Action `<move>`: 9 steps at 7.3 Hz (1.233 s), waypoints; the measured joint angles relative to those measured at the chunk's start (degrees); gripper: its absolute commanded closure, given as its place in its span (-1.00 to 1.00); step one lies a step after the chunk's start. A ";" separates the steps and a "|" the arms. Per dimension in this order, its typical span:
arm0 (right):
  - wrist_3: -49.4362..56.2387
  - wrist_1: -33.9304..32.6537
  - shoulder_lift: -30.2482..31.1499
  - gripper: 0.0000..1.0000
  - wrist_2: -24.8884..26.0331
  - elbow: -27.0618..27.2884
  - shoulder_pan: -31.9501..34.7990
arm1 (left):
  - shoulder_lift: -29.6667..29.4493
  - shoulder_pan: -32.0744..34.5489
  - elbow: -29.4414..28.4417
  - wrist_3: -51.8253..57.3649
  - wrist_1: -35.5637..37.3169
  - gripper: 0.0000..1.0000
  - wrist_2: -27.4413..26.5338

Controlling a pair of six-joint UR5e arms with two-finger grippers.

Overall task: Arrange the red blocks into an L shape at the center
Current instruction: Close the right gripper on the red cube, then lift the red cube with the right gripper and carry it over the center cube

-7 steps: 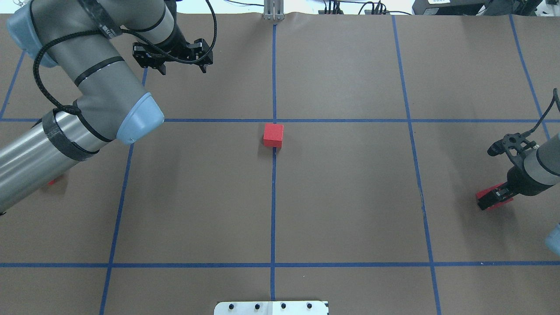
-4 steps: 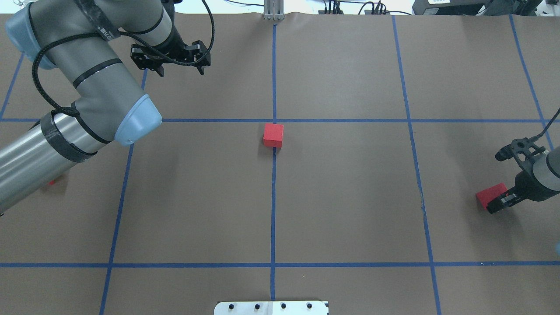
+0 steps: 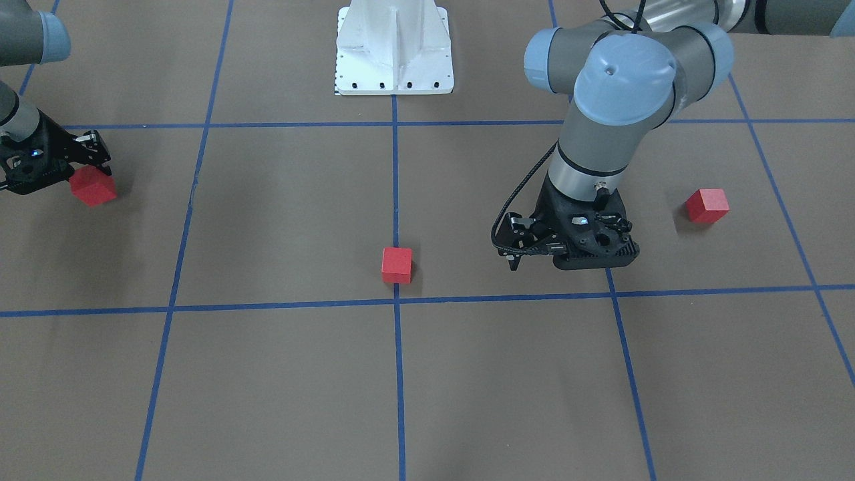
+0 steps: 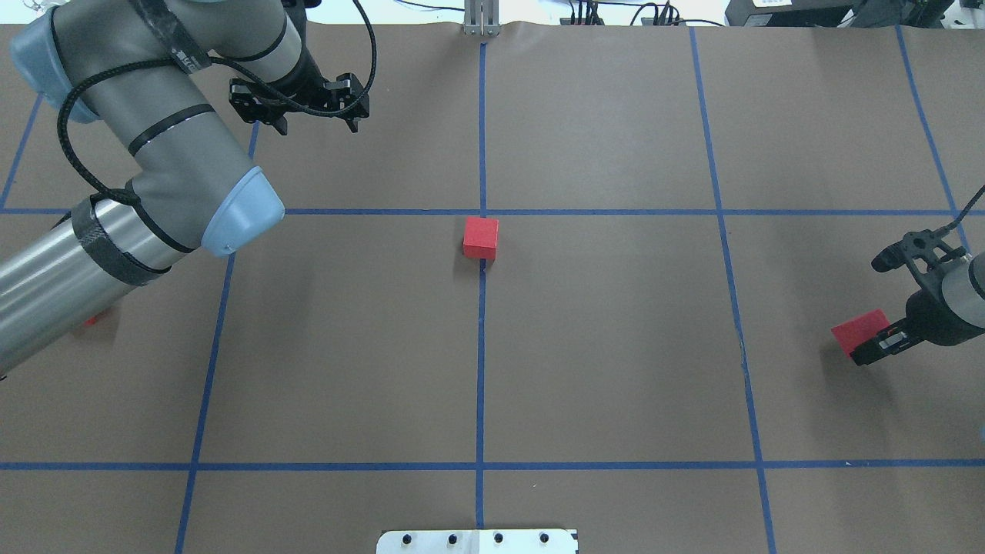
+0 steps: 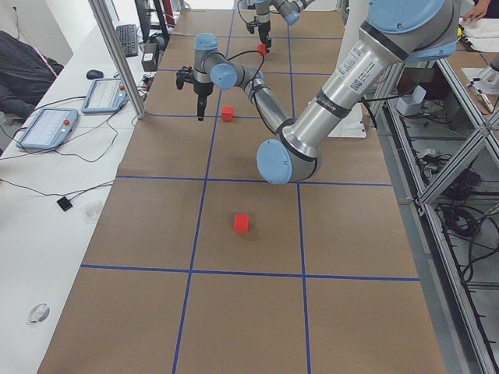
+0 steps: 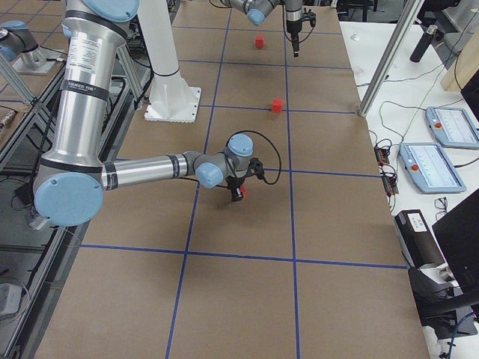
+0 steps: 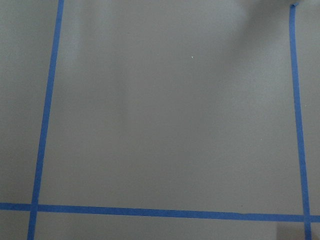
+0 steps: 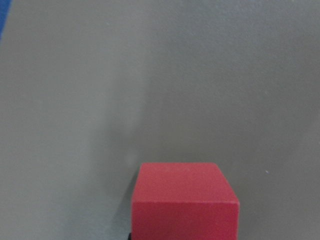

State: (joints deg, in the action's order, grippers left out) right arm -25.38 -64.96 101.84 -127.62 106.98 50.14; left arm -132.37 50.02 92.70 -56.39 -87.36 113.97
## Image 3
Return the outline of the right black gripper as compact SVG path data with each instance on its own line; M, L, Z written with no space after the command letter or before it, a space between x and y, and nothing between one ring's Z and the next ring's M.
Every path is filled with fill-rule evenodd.
M13 194L33 194L73 176L74 164L92 166L113 176L111 156L96 129L73 135L44 113L35 131L24 140L2 134L2 189Z

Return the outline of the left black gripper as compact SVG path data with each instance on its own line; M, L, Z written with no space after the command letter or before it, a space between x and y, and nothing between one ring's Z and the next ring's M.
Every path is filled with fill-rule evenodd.
M511 271L525 256L550 257L565 271L613 269L638 258L620 192L596 186L594 201L572 200L546 179L534 212L522 216L508 208L527 182L515 188L494 222L495 249Z

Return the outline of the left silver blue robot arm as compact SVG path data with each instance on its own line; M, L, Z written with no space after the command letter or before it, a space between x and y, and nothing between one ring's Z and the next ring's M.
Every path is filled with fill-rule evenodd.
M853 36L852 1L641 1L574 28L538 31L523 69L537 88L567 94L534 212L503 206L491 241L511 271L526 256L560 270L623 267L639 255L618 185L653 129L730 75L729 34Z

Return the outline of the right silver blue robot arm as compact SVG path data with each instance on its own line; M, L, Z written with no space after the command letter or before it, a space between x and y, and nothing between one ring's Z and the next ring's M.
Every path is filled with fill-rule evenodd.
M27 1L1 3L1 64L55 63L69 57L67 28L54 13ZM98 131L73 135L6 83L1 84L2 189L33 194L68 182L89 206L118 196L109 150Z

